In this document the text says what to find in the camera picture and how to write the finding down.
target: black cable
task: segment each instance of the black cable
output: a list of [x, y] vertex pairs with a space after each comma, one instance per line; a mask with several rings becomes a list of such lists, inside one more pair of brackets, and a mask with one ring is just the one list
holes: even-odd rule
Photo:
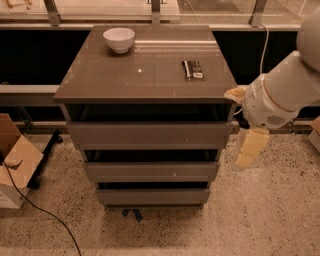
[[81, 256], [81, 252], [80, 252], [79, 246], [78, 246], [78, 244], [77, 244], [77, 242], [76, 242], [76, 239], [75, 239], [74, 236], [72, 235], [72, 233], [71, 233], [70, 229], [68, 228], [68, 226], [67, 226], [61, 219], [59, 219], [57, 216], [55, 216], [55, 215], [52, 214], [51, 212], [48, 212], [48, 211], [46, 211], [46, 210], [44, 210], [44, 209], [36, 206], [36, 205], [35, 205], [34, 203], [32, 203], [24, 194], [22, 194], [22, 193], [20, 192], [20, 190], [17, 188], [16, 184], [14, 183], [14, 180], [13, 180], [13, 178], [12, 178], [12, 176], [11, 176], [11, 173], [10, 173], [10, 171], [9, 171], [9, 168], [8, 168], [7, 164], [6, 164], [4, 161], [3, 161], [3, 164], [4, 164], [4, 166], [6, 167], [8, 173], [9, 173], [11, 182], [12, 182], [14, 188], [18, 191], [18, 193], [19, 193], [29, 204], [31, 204], [34, 208], [36, 208], [36, 209], [38, 209], [38, 210], [40, 210], [40, 211], [42, 211], [42, 212], [45, 212], [45, 213], [49, 214], [50, 216], [52, 216], [53, 218], [55, 218], [56, 220], [58, 220], [58, 221], [67, 229], [67, 231], [69, 232], [69, 234], [70, 234], [70, 236], [71, 236], [71, 238], [72, 238], [72, 240], [73, 240], [73, 242], [74, 242], [74, 244], [75, 244], [75, 246], [76, 246], [76, 248], [77, 248], [77, 250], [78, 250], [78, 254], [79, 254], [79, 256]]

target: drawer front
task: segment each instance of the drawer front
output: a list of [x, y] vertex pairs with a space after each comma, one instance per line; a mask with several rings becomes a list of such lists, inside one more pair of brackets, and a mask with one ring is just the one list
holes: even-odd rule
[[208, 201], [209, 189], [186, 190], [97, 190], [97, 197], [104, 205], [161, 206], [201, 205]]
[[68, 124], [79, 149], [218, 149], [224, 148], [231, 122], [200, 124]]
[[219, 169], [210, 163], [86, 163], [92, 182], [212, 182]]

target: drawer unit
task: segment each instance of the drawer unit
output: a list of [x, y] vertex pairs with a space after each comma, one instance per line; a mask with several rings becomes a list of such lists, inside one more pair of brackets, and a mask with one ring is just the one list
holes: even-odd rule
[[[103, 38], [112, 26], [95, 26], [54, 100], [105, 207], [202, 207], [232, 129], [234, 78], [208, 26], [129, 27], [135, 44], [119, 55]], [[186, 79], [185, 60], [204, 79]]]
[[109, 206], [198, 206], [208, 201], [209, 189], [104, 189], [97, 190], [100, 203]]
[[83, 150], [224, 148], [231, 128], [231, 122], [68, 124], [74, 144]]
[[86, 163], [90, 181], [99, 182], [212, 182], [218, 162]]

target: white bowl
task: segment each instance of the white bowl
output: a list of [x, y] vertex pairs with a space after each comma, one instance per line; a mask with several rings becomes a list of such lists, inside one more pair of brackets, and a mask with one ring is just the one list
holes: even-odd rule
[[135, 33], [129, 28], [112, 28], [103, 33], [107, 45], [116, 53], [127, 52], [134, 42]]

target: terrazzo floor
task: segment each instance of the terrazzo floor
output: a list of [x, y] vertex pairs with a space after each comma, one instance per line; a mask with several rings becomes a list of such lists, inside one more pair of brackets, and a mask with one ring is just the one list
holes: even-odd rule
[[[47, 135], [28, 138], [40, 149]], [[28, 198], [60, 217], [82, 255], [320, 255], [320, 154], [307, 135], [272, 135], [245, 170], [231, 135], [203, 209], [104, 210], [67, 135], [56, 144]], [[0, 255], [77, 255], [64, 227], [26, 202], [0, 209]]]

